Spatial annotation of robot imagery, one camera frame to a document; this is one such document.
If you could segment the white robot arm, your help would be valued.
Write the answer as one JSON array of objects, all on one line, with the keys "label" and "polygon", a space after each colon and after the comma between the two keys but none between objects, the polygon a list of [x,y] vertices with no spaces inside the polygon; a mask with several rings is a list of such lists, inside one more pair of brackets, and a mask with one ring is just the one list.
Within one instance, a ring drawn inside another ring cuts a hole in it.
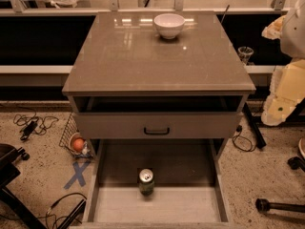
[{"label": "white robot arm", "polygon": [[275,68],[270,94],[263,106],[262,122],[277,126],[305,98],[305,0],[297,0],[286,15],[275,19],[261,35],[279,39],[281,51],[292,58],[284,68]]}]

